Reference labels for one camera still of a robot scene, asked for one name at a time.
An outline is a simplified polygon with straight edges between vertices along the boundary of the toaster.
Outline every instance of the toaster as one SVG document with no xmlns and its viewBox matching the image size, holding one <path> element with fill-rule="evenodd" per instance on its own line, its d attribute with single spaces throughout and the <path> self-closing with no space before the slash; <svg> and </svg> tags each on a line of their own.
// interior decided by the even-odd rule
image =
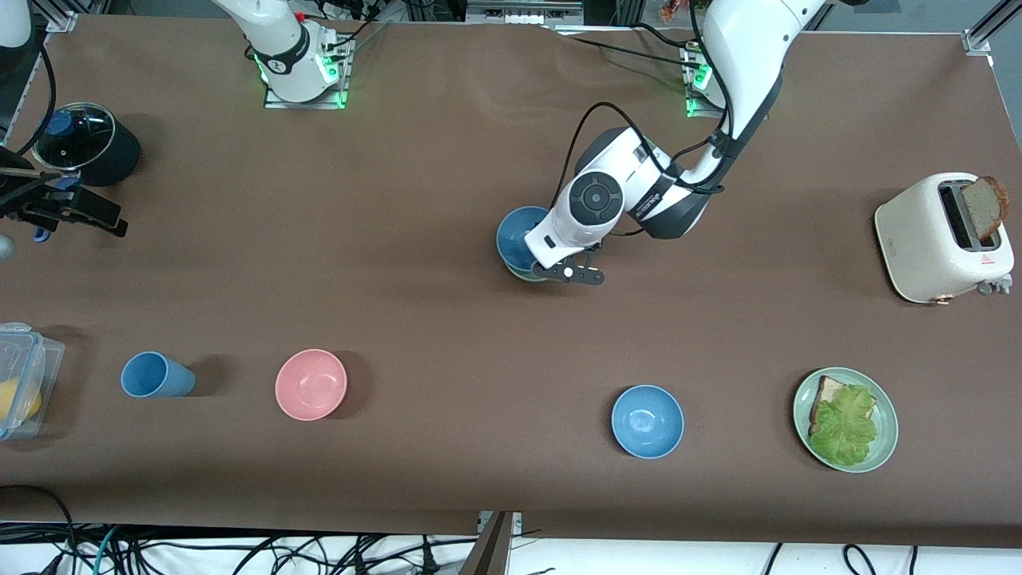
<svg viewBox="0 0 1022 575">
<path fill-rule="evenodd" d="M 976 176 L 936 174 L 877 208 L 874 221 L 894 290 L 917 304 L 946 304 L 978 290 L 1009 293 L 1015 265 L 1002 223 L 981 240 L 962 190 Z"/>
</svg>

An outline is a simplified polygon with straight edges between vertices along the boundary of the lettuce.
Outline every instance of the lettuce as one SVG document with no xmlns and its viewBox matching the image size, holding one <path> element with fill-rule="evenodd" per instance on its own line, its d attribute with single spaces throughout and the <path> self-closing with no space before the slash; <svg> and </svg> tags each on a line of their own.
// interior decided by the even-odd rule
<svg viewBox="0 0 1022 575">
<path fill-rule="evenodd" d="M 839 466 L 865 462 L 870 442 L 877 437 L 877 425 L 867 417 L 874 403 L 866 386 L 845 386 L 834 401 L 821 401 L 817 405 L 820 431 L 809 437 L 812 450 Z"/>
</svg>

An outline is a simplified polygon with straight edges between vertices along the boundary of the toast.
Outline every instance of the toast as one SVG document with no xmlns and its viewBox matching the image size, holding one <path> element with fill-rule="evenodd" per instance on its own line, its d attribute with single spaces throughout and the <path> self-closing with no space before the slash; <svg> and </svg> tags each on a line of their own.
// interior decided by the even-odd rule
<svg viewBox="0 0 1022 575">
<path fill-rule="evenodd" d="M 997 180 L 984 176 L 962 190 L 969 219 L 980 240 L 986 241 L 1008 217 L 1008 190 Z"/>
<path fill-rule="evenodd" d="M 812 424 L 809 426 L 809 435 L 812 435 L 820 431 L 820 424 L 817 422 L 817 408 L 820 405 L 821 401 L 834 401 L 834 396 L 837 392 L 844 389 L 845 385 L 841 382 L 829 377 L 822 376 L 820 378 L 820 391 L 817 392 L 817 399 L 812 402 L 812 412 L 809 413 L 809 422 Z M 877 404 L 877 398 L 873 398 L 873 405 Z M 870 419 L 873 417 L 873 410 L 867 414 L 866 418 Z"/>
</svg>

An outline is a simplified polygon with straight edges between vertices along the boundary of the robotic arm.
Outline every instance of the robotic arm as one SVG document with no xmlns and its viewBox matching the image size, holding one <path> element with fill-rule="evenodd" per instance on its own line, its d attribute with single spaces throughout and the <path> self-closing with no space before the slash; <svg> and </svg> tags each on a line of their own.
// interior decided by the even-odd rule
<svg viewBox="0 0 1022 575">
<path fill-rule="evenodd" d="M 842 0 L 852 5 L 865 1 Z M 681 237 L 692 229 L 774 105 L 788 47 L 824 2 L 714 0 L 706 11 L 701 41 L 712 60 L 710 82 L 727 94 L 728 105 L 703 156 L 682 171 L 660 148 L 643 145 L 635 130 L 604 132 L 583 152 L 575 177 L 561 189 L 546 218 L 525 235 L 537 259 L 532 272 L 549 279 L 599 283 L 603 275 L 588 262 L 576 265 L 574 255 L 598 246 L 624 212 L 660 239 Z"/>
<path fill-rule="evenodd" d="M 339 75 L 324 58 L 336 33 L 314 21 L 299 22 L 286 0 L 213 0 L 227 11 L 256 51 L 263 78 L 281 98 L 304 102 L 336 84 Z M 29 0 L 0 0 L 0 49 L 20 48 L 32 36 Z"/>
<path fill-rule="evenodd" d="M 0 0 L 0 49 L 20 48 L 32 37 L 29 0 Z"/>
</svg>

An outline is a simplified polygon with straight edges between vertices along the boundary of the black pot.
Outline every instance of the black pot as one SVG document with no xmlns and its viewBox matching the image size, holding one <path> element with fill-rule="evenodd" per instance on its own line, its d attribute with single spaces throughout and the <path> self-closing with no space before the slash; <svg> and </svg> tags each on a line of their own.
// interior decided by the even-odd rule
<svg viewBox="0 0 1022 575">
<path fill-rule="evenodd" d="M 113 185 L 127 178 L 141 154 L 138 138 L 105 107 L 89 102 L 60 106 L 32 149 L 40 162 L 78 172 L 85 185 Z"/>
</svg>

